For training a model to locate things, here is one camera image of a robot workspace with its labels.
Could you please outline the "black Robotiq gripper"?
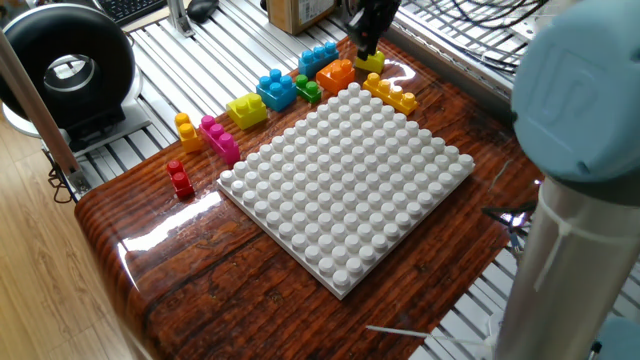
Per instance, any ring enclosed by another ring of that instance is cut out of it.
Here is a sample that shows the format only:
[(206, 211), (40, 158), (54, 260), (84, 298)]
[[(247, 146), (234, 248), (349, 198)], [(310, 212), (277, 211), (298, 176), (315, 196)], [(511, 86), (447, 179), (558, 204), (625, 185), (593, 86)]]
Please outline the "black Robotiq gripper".
[(359, 51), (375, 55), (380, 38), (400, 7), (400, 0), (358, 0), (355, 13), (346, 22), (350, 40)]

